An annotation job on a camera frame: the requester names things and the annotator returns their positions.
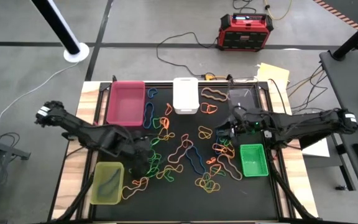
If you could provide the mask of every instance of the white cable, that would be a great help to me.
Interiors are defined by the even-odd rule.
[[[39,88],[43,87],[49,80],[51,80],[55,75],[58,75],[59,73],[62,73],[62,72],[64,72],[65,70],[74,67],[75,65],[78,65],[78,62],[75,63],[74,65],[70,65],[70,66],[67,67],[67,68],[64,68],[64,69],[62,69],[62,70],[60,70],[60,71],[55,72],[53,75],[51,75],[51,76],[47,79],[47,81],[43,82],[41,85],[39,85],[38,87],[34,88],[33,90],[30,90],[30,91],[28,91],[27,93],[24,93],[23,95],[21,95],[21,96],[19,96],[18,98],[16,98],[16,100],[14,100],[9,106],[7,106],[7,107],[1,112],[1,114],[0,114],[0,119],[1,119],[2,115],[3,115],[14,103],[16,103],[19,99],[23,98],[24,96],[27,96],[28,94],[30,94],[30,93],[32,93],[32,92],[34,92],[34,91],[37,91]]]

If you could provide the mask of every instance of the black pole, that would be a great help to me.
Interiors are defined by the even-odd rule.
[[[52,0],[31,0],[71,55],[80,52],[80,43]]]
[[[342,46],[340,46],[333,54],[335,60],[342,60],[345,55],[358,45],[358,31],[353,34]]]

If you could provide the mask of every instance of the warning stripe tape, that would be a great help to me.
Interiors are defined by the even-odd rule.
[[[329,4],[325,3],[323,0],[313,0],[315,3],[319,4],[321,7],[325,8],[327,11],[329,11],[334,16],[340,18],[345,23],[349,24],[353,28],[358,30],[358,24],[354,22],[353,20],[346,17],[344,14],[338,12],[338,10],[331,7]]]

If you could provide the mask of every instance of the white pole base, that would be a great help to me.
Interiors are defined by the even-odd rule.
[[[80,52],[78,54],[72,55],[68,53],[67,50],[65,50],[63,56],[67,62],[77,63],[86,59],[89,54],[90,54],[90,48],[86,44],[80,43]]]

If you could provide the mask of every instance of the wooden table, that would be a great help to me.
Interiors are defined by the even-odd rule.
[[[93,123],[96,100],[98,99],[99,94],[99,85],[100,82],[84,82],[81,91],[81,98],[78,104],[76,115],[77,117],[89,123]],[[280,86],[280,84],[278,84],[278,88],[280,89],[280,93],[282,94],[286,110],[290,113],[291,108],[288,101],[287,93],[285,91],[285,87]],[[283,113],[282,101],[274,85],[269,84],[269,92],[274,112]],[[103,121],[103,113],[106,106],[106,101],[107,97],[104,97],[100,116],[101,119],[99,123],[102,123]],[[292,141],[290,145],[299,147],[299,141]],[[78,149],[79,147],[80,145],[78,142],[71,142],[69,143],[67,153],[70,153],[75,149]],[[62,176],[60,177],[60,181],[58,183],[58,192],[55,205],[53,207],[52,219],[58,218],[60,215],[62,215],[80,191],[81,181],[83,178],[83,172],[85,167],[86,153],[86,149],[80,150],[66,159],[63,166]],[[296,195],[298,200],[307,209],[307,211],[317,217],[318,214],[316,210],[316,205],[314,204],[313,193],[311,191],[306,166],[303,161],[302,152],[299,149],[288,147],[286,149],[283,149],[283,157],[285,161],[285,168],[287,170],[288,181],[290,183],[292,192]],[[279,192],[283,208],[283,214],[285,217],[289,217],[287,200],[280,187]],[[88,207],[89,197],[87,195],[85,200],[85,207],[83,210],[83,217],[87,217]]]

